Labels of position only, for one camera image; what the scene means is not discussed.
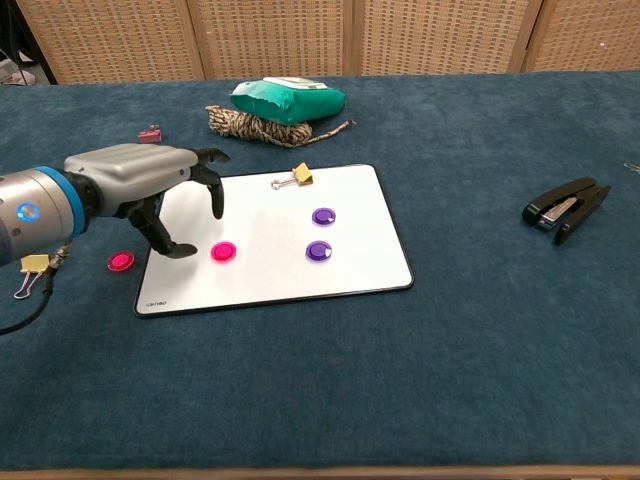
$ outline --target robotic arm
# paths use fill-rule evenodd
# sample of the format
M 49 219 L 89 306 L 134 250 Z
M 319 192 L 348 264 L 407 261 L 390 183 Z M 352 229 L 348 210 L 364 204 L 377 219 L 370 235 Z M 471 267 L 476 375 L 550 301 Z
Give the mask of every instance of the robotic arm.
M 155 251 L 184 258 L 157 215 L 164 192 L 184 181 L 206 185 L 216 219 L 224 212 L 220 176 L 206 168 L 229 157 L 218 149 L 122 144 L 0 176 L 0 267 L 86 232 L 95 217 L 127 218 Z

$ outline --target green pouch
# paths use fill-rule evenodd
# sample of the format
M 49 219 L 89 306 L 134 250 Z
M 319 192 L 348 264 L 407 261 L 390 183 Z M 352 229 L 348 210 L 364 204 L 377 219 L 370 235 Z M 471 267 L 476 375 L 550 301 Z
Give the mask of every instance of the green pouch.
M 322 82 L 297 77 L 265 77 L 240 83 L 231 103 L 240 111 L 281 125 L 329 117 L 339 113 L 346 95 Z

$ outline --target stapler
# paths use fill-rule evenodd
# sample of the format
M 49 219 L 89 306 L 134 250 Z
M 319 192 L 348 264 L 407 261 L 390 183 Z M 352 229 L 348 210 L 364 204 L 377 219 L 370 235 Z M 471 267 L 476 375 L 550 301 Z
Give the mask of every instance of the stapler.
M 602 203 L 609 190 L 609 185 L 597 186 L 595 178 L 578 178 L 530 202 L 522 211 L 522 219 L 529 225 L 551 230 L 563 216 L 569 215 L 554 237 L 554 243 L 561 245 Z

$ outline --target table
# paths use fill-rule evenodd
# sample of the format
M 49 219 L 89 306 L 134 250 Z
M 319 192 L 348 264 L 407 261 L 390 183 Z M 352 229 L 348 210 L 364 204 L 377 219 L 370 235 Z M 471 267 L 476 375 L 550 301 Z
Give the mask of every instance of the table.
M 146 243 L 95 220 L 42 317 L 0 337 L 7 478 L 640 473 L 640 175 L 623 166 L 640 163 L 640 72 L 324 80 L 347 107 L 314 132 L 357 124 L 298 149 L 208 130 L 232 81 L 0 89 L 5 173 L 149 124 L 223 150 L 222 176 L 371 163 L 415 274 L 403 292 L 141 320 Z M 523 224 L 582 176 L 611 192 L 566 244 Z M 119 250 L 138 262 L 115 275 Z M 21 281 L 3 267 L 2 325 L 35 307 L 11 297 Z

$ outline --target wicker panel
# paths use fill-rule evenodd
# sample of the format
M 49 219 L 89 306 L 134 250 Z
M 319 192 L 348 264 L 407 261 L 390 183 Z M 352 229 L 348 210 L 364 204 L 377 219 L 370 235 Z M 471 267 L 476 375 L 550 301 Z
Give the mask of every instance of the wicker panel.
M 504 73 L 529 5 L 528 0 L 363 1 L 365 75 Z
M 558 1 L 539 34 L 542 38 L 538 48 L 532 49 L 526 70 L 640 68 L 638 0 Z
M 186 0 L 18 0 L 58 83 L 203 79 Z
M 342 75 L 343 0 L 190 0 L 207 78 Z

